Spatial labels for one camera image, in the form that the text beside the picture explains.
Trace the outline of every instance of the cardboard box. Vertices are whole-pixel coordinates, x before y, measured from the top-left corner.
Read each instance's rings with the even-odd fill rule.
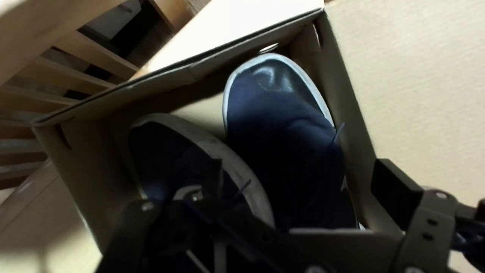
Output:
[[[141,199],[136,188],[127,133],[148,112],[169,112],[223,89],[241,62],[277,42],[279,51],[297,61],[323,91],[341,136],[347,182],[363,223],[376,230],[388,215],[368,191],[374,153],[345,73],[330,24],[321,7],[247,35],[138,80],[97,94],[72,108],[39,120],[35,133],[56,164],[63,182],[100,249],[104,249],[121,209]]]

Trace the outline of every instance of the navy canvas shoe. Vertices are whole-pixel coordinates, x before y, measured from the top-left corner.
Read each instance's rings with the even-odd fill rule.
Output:
[[[268,197],[254,173],[224,142],[197,126],[172,115],[150,114],[132,127],[129,149],[147,199],[169,203],[197,197],[213,161],[221,161],[223,199],[235,205],[244,202],[256,218],[274,226]]]
[[[356,227],[330,111],[295,62],[268,53],[236,68],[223,117],[227,144],[260,179],[277,229]]]

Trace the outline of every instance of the wooden slat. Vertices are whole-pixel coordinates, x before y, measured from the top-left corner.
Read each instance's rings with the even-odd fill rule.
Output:
[[[198,14],[210,0],[188,0],[192,14]]]
[[[0,156],[41,152],[44,152],[44,149],[36,139],[0,139]]]
[[[16,155],[1,155],[0,165],[21,164],[21,162],[38,162],[45,161],[47,155],[39,153],[16,153]]]
[[[0,88],[0,109],[4,111],[51,112],[62,106],[72,105],[74,102],[75,100],[60,95],[51,95],[9,85]]]
[[[27,177],[29,177],[29,173],[27,173],[27,174],[21,173],[21,176],[18,176],[18,177],[10,177],[10,179],[9,179],[9,177],[1,179],[1,174],[0,174],[0,191],[16,188],[16,186],[19,186]]]
[[[150,3],[174,32],[180,30],[194,17],[186,0],[150,0]]]
[[[27,162],[15,165],[0,165],[0,189],[18,186],[32,171],[39,168],[41,162]]]
[[[15,188],[7,188],[0,191],[0,205],[15,191]]]
[[[54,94],[48,94],[48,92],[41,92],[41,91],[35,91],[35,89],[18,88],[18,86],[12,86],[12,85],[0,86],[0,94],[10,94],[10,95],[24,97],[24,98],[39,100],[39,102],[63,105],[63,106],[69,106],[77,102],[74,98],[54,95]]]
[[[110,82],[83,74],[77,70],[63,67],[44,58],[33,59],[18,73],[18,77],[32,79],[45,85],[66,89],[75,89],[86,94],[94,94],[113,86]]]
[[[39,112],[0,109],[0,120],[32,121],[38,117],[41,117]]]
[[[0,1],[0,85],[62,36],[122,3],[122,0]]]
[[[0,209],[0,230],[16,218],[41,193],[44,193],[54,179],[59,179],[57,170],[50,161],[45,161],[36,171],[33,171],[21,186],[13,191]]]
[[[35,138],[30,127],[12,127],[0,124],[0,141],[1,139],[15,139],[15,138]]]
[[[0,111],[0,139],[33,138],[30,121],[38,112]]]
[[[66,35],[54,47],[122,79],[129,79],[138,71],[138,67],[79,32]]]

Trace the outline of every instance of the shoe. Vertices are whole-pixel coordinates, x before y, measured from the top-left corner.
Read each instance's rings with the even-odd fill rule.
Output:
[[[254,173],[224,142],[197,126],[166,114],[145,115],[130,129],[129,150],[144,197],[163,205],[200,193],[213,161],[221,161],[223,199],[244,197],[256,218],[274,226],[268,197]]]
[[[356,227],[330,111],[295,62],[268,53],[238,67],[223,118],[227,144],[260,179],[279,230]]]

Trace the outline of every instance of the box flap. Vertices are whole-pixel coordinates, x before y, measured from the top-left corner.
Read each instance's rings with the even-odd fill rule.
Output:
[[[206,53],[185,59],[179,64],[145,74],[144,77],[126,82],[112,89],[98,92],[71,108],[65,108],[39,118],[33,126],[50,126],[65,120],[71,120],[74,117],[82,120],[101,118],[109,112],[144,100],[153,94],[162,94],[165,91],[172,91],[180,86],[191,85],[195,80],[203,79],[210,71],[216,70],[219,65],[230,62],[242,51],[254,48],[259,50],[260,47],[273,42],[280,42],[282,39],[295,35],[304,24],[310,23],[320,14],[321,9],[315,9],[312,12],[306,12],[303,15],[282,21],[276,26],[248,33],[241,39],[232,41]]]
[[[141,71],[150,73],[169,67],[269,26],[321,9],[323,0],[212,0]]]
[[[326,12],[377,156],[476,205],[485,193],[485,1],[345,0]]]

